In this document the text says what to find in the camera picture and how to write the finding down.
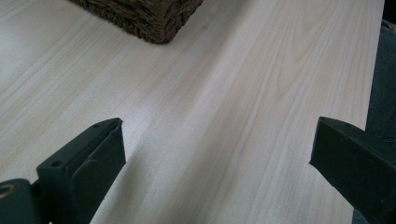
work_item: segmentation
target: woven texture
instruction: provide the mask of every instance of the woven texture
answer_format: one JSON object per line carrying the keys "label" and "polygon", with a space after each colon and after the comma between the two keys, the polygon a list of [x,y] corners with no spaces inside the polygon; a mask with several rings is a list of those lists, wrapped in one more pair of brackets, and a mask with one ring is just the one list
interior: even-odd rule
{"label": "woven texture", "polygon": [[148,42],[170,42],[203,0],[69,0]]}

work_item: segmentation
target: dark fabric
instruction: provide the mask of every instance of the dark fabric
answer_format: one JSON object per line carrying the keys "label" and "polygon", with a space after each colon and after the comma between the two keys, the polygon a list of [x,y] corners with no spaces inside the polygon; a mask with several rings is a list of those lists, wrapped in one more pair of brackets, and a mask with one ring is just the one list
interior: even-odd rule
{"label": "dark fabric", "polygon": [[[396,147],[396,25],[382,21],[366,132]],[[368,224],[357,210],[352,224]]]}

